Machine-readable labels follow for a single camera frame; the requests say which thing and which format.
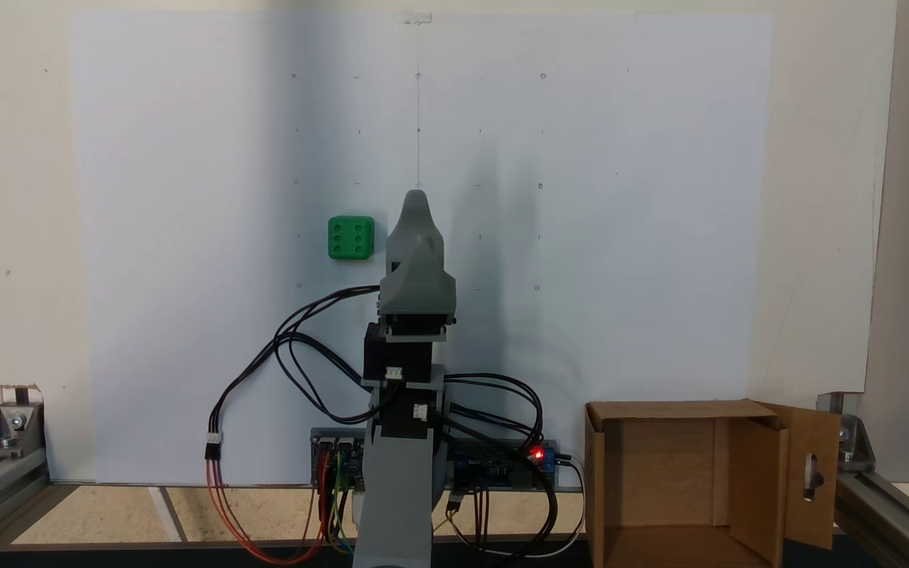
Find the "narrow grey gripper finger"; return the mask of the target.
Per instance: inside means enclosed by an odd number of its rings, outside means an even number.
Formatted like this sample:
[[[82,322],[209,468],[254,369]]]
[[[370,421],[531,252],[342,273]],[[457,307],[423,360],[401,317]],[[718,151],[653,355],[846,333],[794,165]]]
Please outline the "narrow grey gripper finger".
[[[413,286],[419,240],[389,240],[385,256],[382,294],[400,294]]]

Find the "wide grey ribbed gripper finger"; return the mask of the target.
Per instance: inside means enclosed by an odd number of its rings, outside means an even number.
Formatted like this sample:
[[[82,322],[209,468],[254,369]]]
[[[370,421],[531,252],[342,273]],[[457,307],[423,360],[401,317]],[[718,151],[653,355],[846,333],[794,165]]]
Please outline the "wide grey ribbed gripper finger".
[[[427,195],[421,189],[409,190],[404,198],[399,219],[388,236],[388,274],[411,256],[418,245],[425,245],[427,256],[445,274],[443,236],[432,217]]]

